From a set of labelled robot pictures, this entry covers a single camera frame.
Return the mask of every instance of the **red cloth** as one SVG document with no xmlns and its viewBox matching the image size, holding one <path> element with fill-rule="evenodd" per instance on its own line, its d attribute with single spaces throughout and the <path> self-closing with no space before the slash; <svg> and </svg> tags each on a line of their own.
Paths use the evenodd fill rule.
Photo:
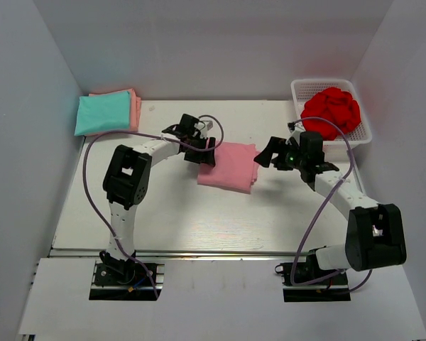
<svg viewBox="0 0 426 341">
<path fill-rule="evenodd" d="M 337 87 L 329 87 L 314 95 L 305 103 L 301 114 L 305 117 L 322 117 L 336 124 L 344 134 L 353 131 L 361 122 L 360 107 L 352 95 Z M 318 131 L 324 140 L 332 141 L 338 136 L 338 131 L 327 122 L 316 119 L 303 121 L 308 131 Z"/>
</svg>

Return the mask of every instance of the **stack of folded towels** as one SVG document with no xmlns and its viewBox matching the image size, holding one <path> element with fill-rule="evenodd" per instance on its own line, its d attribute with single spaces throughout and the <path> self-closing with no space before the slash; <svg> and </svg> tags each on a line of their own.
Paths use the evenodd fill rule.
<svg viewBox="0 0 426 341">
<path fill-rule="evenodd" d="M 75 136 L 117 129 L 137 131 L 140 117 L 141 98 L 134 89 L 81 96 Z"/>
</svg>

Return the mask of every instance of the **tabletop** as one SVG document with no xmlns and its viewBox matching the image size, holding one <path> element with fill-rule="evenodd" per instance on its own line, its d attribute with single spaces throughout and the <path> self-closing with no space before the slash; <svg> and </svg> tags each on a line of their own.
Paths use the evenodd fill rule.
<svg viewBox="0 0 426 341">
<path fill-rule="evenodd" d="M 287 138 L 294 120 L 291 101 L 143 101 L 139 131 L 160 134 L 178 123 L 182 114 L 210 114 L 224 127 L 224 140 L 266 146 L 271 136 Z M 210 136 L 219 137 L 214 127 Z M 92 138 L 85 140 L 80 162 L 55 233 L 53 248 L 99 250 L 109 231 L 87 202 L 82 187 L 82 160 Z M 96 142 L 87 164 L 93 200 L 110 215 L 102 181 L 114 149 L 136 146 L 148 139 L 119 134 Z M 299 172 L 258 169 L 250 195 L 197 184 L 199 166 L 183 155 L 151 169 L 148 193 L 136 214 L 134 240 L 139 251 L 259 251 L 292 252 L 323 197 L 300 179 Z M 348 162 L 335 163 L 345 173 Z M 346 220 L 332 205 L 321 214 L 305 250 L 345 240 Z"/>
</svg>

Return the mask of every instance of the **folded towel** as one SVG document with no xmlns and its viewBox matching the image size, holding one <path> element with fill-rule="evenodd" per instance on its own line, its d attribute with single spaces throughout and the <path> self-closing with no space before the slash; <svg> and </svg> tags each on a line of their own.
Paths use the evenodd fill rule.
<svg viewBox="0 0 426 341">
<path fill-rule="evenodd" d="M 81 96 L 75 136 L 129 129 L 131 95 L 128 91 L 102 96 Z"/>
<path fill-rule="evenodd" d="M 214 151 L 216 166 L 200 165 L 197 183 L 249 194 L 257 180 L 258 164 L 253 161 L 257 154 L 254 144 L 223 142 Z"/>
<path fill-rule="evenodd" d="M 126 89 L 110 92 L 109 94 L 116 94 L 120 92 L 128 91 L 131 95 L 131 108 L 129 113 L 129 131 L 138 131 L 139 120 L 141 119 L 141 98 L 137 97 L 134 89 Z M 103 94 L 89 94 L 89 96 L 99 96 Z"/>
<path fill-rule="evenodd" d="M 360 108 L 356 100 L 347 91 L 341 91 L 337 87 L 315 94 L 312 99 L 305 103 L 305 109 L 301 114 L 305 117 L 322 117 L 336 124 L 344 134 L 350 133 L 360 124 Z M 324 140 L 334 140 L 338 136 L 338 131 L 328 124 L 316 119 L 303 121 L 308 131 L 318 131 Z"/>
</svg>

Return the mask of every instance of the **pink cloth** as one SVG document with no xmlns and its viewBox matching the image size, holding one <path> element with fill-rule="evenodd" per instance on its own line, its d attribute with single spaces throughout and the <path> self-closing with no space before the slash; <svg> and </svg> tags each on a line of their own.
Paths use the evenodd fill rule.
<svg viewBox="0 0 426 341">
<path fill-rule="evenodd" d="M 257 180 L 257 154 L 255 144 L 223 142 L 214 151 L 216 166 L 200 165 L 197 183 L 250 194 Z"/>
<path fill-rule="evenodd" d="M 107 94 L 114 94 L 116 92 L 129 91 L 131 95 L 131 108 L 129 112 L 129 131 L 138 131 L 139 128 L 139 120 L 141 119 L 141 98 L 137 97 L 134 89 L 125 89 L 113 92 L 107 92 Z M 89 94 L 89 96 L 100 96 L 102 94 Z"/>
</svg>

